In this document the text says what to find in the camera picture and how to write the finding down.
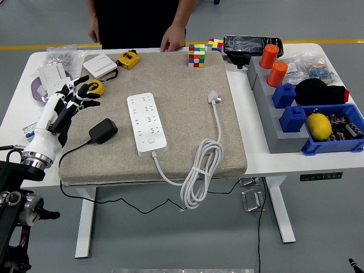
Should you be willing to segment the person's left hand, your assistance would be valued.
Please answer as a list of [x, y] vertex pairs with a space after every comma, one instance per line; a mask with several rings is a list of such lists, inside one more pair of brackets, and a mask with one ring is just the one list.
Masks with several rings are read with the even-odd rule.
[[173, 52], [185, 46], [185, 26], [172, 24], [165, 32], [160, 45], [161, 52]]

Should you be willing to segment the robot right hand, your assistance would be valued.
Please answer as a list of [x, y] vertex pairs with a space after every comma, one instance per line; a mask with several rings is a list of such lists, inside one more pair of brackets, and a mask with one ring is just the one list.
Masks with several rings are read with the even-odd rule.
[[348, 261], [355, 273], [364, 273], [364, 270], [361, 269], [353, 259], [349, 258]]

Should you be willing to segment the person's right hand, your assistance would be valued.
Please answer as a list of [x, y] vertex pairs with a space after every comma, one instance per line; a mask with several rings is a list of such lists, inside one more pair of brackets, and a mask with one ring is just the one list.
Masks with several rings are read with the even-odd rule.
[[94, 43], [97, 43], [99, 45], [102, 44], [100, 39], [98, 18], [96, 16], [92, 15], [89, 19], [88, 35]]

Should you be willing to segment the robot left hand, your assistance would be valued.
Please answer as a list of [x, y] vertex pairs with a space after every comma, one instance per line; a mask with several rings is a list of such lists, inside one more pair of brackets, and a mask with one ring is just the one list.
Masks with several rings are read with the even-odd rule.
[[41, 154], [52, 160], [56, 152], [64, 147], [72, 117], [88, 107], [99, 106], [99, 94], [89, 94], [90, 79], [88, 75], [82, 76], [65, 84], [48, 99], [36, 123], [34, 138], [24, 148], [24, 158]]

